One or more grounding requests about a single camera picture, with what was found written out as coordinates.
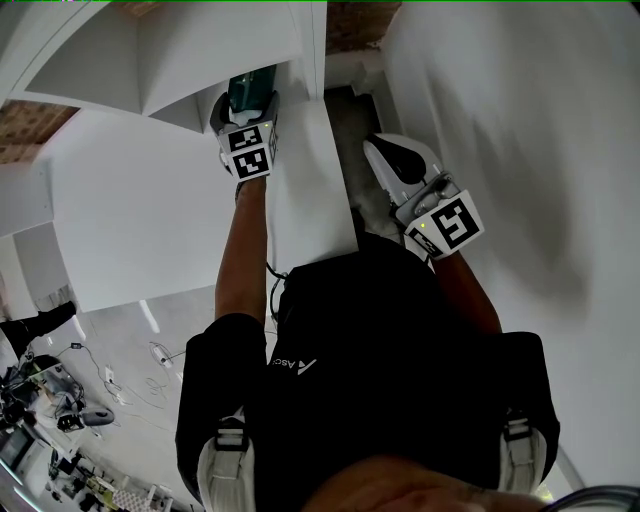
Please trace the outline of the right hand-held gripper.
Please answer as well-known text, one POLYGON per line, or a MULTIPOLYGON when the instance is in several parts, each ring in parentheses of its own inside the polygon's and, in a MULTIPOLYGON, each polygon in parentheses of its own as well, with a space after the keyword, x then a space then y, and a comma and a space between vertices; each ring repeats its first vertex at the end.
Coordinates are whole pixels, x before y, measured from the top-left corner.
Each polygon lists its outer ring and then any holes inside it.
POLYGON ((373 133, 363 150, 381 188, 404 199, 404 186, 422 186, 395 208, 404 235, 432 259, 441 260, 480 237, 485 228, 468 190, 460 189, 424 143, 392 133, 373 133))

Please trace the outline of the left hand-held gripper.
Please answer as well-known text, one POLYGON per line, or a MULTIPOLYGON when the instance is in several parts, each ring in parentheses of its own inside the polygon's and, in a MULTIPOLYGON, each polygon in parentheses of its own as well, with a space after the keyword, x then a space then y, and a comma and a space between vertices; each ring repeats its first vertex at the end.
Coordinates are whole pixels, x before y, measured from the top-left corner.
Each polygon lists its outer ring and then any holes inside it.
POLYGON ((238 181, 267 176, 272 172, 277 152, 279 105, 280 95, 274 90, 263 118, 239 127, 229 119, 229 94, 224 92, 217 99, 209 125, 218 140, 222 164, 238 181))

